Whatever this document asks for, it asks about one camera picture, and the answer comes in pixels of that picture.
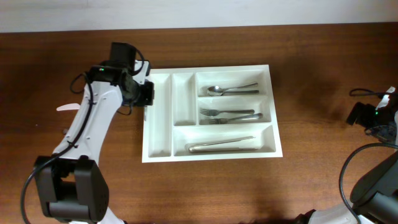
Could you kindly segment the pink plastic knife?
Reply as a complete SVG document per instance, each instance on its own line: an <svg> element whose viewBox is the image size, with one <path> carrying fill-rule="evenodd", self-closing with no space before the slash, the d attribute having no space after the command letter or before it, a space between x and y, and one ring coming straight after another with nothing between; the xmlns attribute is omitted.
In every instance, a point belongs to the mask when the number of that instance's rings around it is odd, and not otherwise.
<svg viewBox="0 0 398 224"><path fill-rule="evenodd" d="M57 107L57 111L68 111L68 110L79 110L80 109L80 104L78 103L70 103L66 105L62 105Z"/></svg>

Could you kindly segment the metal fork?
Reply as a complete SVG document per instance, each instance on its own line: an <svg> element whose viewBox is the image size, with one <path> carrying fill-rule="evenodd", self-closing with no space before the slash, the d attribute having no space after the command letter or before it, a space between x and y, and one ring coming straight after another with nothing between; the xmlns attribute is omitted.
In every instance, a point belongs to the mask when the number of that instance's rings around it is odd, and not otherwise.
<svg viewBox="0 0 398 224"><path fill-rule="evenodd" d="M231 113L231 114L254 114L254 110L209 110L200 108L200 114L205 116L218 116L223 113Z"/></svg>
<svg viewBox="0 0 398 224"><path fill-rule="evenodd" d="M262 113L256 113L256 114L251 114L251 115L246 115L246 116L240 116L240 117L235 117L235 118L217 118L217 119L209 119L208 123L209 124L228 124L233 121L252 121L252 120L257 120L263 118Z"/></svg>

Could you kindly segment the metal tablespoon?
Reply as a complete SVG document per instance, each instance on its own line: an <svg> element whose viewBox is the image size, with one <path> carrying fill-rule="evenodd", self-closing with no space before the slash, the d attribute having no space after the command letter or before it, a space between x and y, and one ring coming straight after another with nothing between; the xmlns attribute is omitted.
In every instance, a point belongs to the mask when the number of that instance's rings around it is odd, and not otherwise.
<svg viewBox="0 0 398 224"><path fill-rule="evenodd" d="M222 96L222 93L224 91L239 91L239 89L243 88L251 88L258 86L258 83L250 83L248 85L243 85L243 86L236 86L236 87L229 87L229 88L222 88L220 86L211 86L207 88L207 94L209 96Z"/></svg>
<svg viewBox="0 0 398 224"><path fill-rule="evenodd" d="M256 95L259 90L246 90L246 91L224 91L222 95Z"/></svg>

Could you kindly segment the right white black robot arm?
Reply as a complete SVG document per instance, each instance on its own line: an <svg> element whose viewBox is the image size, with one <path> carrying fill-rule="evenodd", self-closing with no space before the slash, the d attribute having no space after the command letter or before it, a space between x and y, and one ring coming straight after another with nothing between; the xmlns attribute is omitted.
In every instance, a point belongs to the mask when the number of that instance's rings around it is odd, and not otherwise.
<svg viewBox="0 0 398 224"><path fill-rule="evenodd" d="M364 128L367 136L378 140L354 150L345 160L339 175L339 192L343 203L327 210L311 210L293 222L310 223L397 223L397 88L384 92L355 88L349 96L377 96L377 106L357 102L346 122ZM363 175L354 185L350 197L343 190L343 177L350 161L359 152L385 147L394 153Z"/></svg>

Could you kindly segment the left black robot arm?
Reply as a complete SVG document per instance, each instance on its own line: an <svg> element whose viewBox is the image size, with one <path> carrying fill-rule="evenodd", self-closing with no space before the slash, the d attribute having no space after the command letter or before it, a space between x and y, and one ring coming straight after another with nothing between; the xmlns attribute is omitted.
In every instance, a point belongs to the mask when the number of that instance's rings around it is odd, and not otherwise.
<svg viewBox="0 0 398 224"><path fill-rule="evenodd" d="M21 190L20 208L28 222L25 195L35 181L42 213L61 223L123 223L109 207L109 188L99 168L109 125L123 106L151 106L150 62L133 45L113 42L109 59L80 74L85 86L78 112L51 156L39 156Z"/></svg>

